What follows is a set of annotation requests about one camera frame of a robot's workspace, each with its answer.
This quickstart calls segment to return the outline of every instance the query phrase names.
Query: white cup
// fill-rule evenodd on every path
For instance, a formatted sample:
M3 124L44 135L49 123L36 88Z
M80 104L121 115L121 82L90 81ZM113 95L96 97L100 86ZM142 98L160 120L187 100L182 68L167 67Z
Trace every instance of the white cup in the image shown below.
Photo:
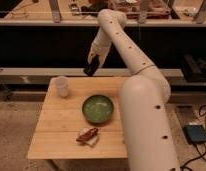
M54 80L55 87L57 89L57 93L61 97L68 96L68 79L65 76L58 76Z

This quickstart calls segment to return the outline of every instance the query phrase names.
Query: black cable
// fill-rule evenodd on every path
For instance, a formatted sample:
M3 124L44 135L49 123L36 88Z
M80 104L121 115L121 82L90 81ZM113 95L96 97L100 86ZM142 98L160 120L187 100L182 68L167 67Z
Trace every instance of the black cable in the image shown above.
M205 117L204 118L204 127L205 127L205 131L206 131L206 105L202 105L199 107L199 116Z
M181 171L184 171L184 170L189 170L189 171L194 171L193 169L187 167L187 166L184 166L184 167L181 167Z
M201 155L201 152L199 151L197 145L195 146L195 148L196 148L196 151L199 153L199 155Z
M193 171L191 168L187 167L187 165L195 160L198 160L198 159L201 159L203 158L204 156L206 155L206 145L205 145L205 152L203 154L200 153L199 156L193 158L193 159L190 159L188 160L187 162L185 162L180 168L181 168L181 171L184 171L184 169L187 169L187 170L190 170L190 171Z

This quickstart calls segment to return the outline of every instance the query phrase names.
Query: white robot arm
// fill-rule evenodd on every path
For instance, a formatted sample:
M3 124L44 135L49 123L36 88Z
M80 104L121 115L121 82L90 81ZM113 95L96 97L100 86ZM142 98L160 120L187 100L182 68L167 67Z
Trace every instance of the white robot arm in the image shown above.
M88 56L102 66L113 43L133 75L120 90L120 112L131 171L180 171L165 111L170 86L155 64L126 35L124 13L102 10Z

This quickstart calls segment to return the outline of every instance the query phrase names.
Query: wooden table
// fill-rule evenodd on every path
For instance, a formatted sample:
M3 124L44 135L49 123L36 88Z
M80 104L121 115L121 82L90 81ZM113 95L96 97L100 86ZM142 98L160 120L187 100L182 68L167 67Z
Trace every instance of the wooden table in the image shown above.
M69 96L61 98L53 79L42 107L30 149L29 159L126 158L118 107L118 90L126 77L69 78ZM76 142L78 131L92 128L82 114L86 98L102 94L114 103L112 119L99 128L99 142L94 148Z

